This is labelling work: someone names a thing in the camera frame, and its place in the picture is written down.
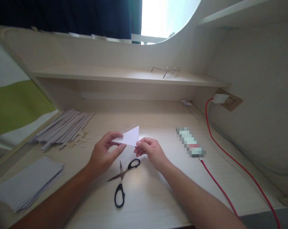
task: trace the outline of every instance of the green fabric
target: green fabric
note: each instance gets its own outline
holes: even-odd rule
[[[26,126],[54,110],[31,80],[0,87],[0,135]]]

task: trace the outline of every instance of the black scissor handle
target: black scissor handle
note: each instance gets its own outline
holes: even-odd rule
[[[116,194],[118,193],[119,190],[122,191],[122,196],[123,196],[123,202],[122,202],[121,205],[117,205],[117,203],[116,203]],[[117,188],[116,188],[115,195],[114,195],[114,203],[115,203],[115,206],[116,206],[117,208],[121,208],[121,207],[124,205],[124,203],[125,203],[125,193],[124,193],[123,185],[122,185],[122,184],[119,184],[119,185],[117,186]]]
[[[134,166],[131,166],[132,162],[134,162],[134,161],[138,161],[138,164],[136,164],[136,165],[134,165]],[[141,164],[141,161],[140,161],[139,159],[134,159],[134,160],[132,160],[132,161],[129,163],[129,165],[128,165],[128,170],[133,169],[133,168],[136,168],[136,167],[138,167],[140,164]]]

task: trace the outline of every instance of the person's left hand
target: person's left hand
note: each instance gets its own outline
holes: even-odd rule
[[[96,143],[91,158],[87,164],[87,168],[97,172],[99,175],[108,170],[115,159],[126,148],[126,144],[112,142],[117,137],[123,137],[120,132],[108,132],[99,142]],[[111,146],[117,145],[112,152],[108,152]]]

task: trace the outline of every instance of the finger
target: finger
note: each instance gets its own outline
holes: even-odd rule
[[[146,151],[143,150],[143,151],[137,153],[137,154],[136,154],[136,157],[140,157],[140,156],[142,156],[143,154],[146,154]]]
[[[108,143],[105,143],[105,144],[104,144],[106,150],[109,150],[109,148],[112,147],[112,146],[114,146],[114,145],[119,146],[120,143],[116,143],[116,142],[108,142]]]
[[[147,142],[138,141],[137,146],[143,148],[147,152],[152,150],[152,146],[150,146]]]
[[[126,146],[126,144],[120,144],[110,153],[113,161],[115,161],[115,159],[117,159],[117,157],[124,151]]]
[[[110,142],[110,144],[111,144],[111,146],[114,146],[114,145],[119,146],[121,143],[117,143],[117,142]]]
[[[140,147],[136,147],[133,152],[137,153],[140,149],[141,149]]]
[[[146,151],[143,151],[142,153],[140,153],[140,156],[142,156],[142,155],[144,155],[144,154],[146,154]]]
[[[137,155],[140,155],[144,150],[142,148],[140,148],[140,150],[138,152],[136,152]]]
[[[106,133],[101,140],[99,141],[99,143],[105,144],[109,141],[112,141],[113,139],[117,138],[117,137],[123,137],[123,135],[118,132],[118,131],[111,131]]]
[[[151,145],[153,142],[155,142],[156,140],[153,138],[142,138],[141,140],[139,140],[139,142],[146,142],[149,145]]]

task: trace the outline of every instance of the folded paper triangle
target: folded paper triangle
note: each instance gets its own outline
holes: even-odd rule
[[[124,133],[124,137],[121,137],[121,138],[118,137],[112,141],[117,142],[117,143],[123,143],[126,145],[137,146],[138,133],[139,133],[139,126]]]

